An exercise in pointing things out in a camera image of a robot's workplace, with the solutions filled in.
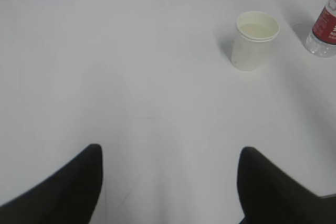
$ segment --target bottle label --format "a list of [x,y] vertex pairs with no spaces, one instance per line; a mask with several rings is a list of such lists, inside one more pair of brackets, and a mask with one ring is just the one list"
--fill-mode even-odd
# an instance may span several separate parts
[[319,40],[336,45],[336,0],[327,2],[312,31]]

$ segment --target tabletop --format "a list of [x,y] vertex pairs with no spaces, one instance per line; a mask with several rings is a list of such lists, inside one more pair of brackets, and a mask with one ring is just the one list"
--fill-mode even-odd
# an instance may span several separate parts
[[[0,204],[89,143],[97,224],[238,223],[244,146],[336,193],[336,58],[302,44],[326,1],[0,0]],[[229,61],[247,10],[281,30],[253,72]]]

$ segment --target red label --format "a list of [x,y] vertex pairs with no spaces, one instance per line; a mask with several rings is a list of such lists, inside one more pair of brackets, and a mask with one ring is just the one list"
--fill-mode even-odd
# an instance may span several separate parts
[[336,45],[336,17],[328,12],[326,8],[323,9],[316,21],[313,33],[323,42]]

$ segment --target paper cup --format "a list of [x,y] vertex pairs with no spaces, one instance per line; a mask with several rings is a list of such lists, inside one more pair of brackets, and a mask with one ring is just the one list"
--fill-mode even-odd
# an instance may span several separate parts
[[278,22],[262,12],[242,13],[236,21],[237,35],[231,62],[242,71],[253,71],[261,66],[270,52],[271,41],[280,31]]

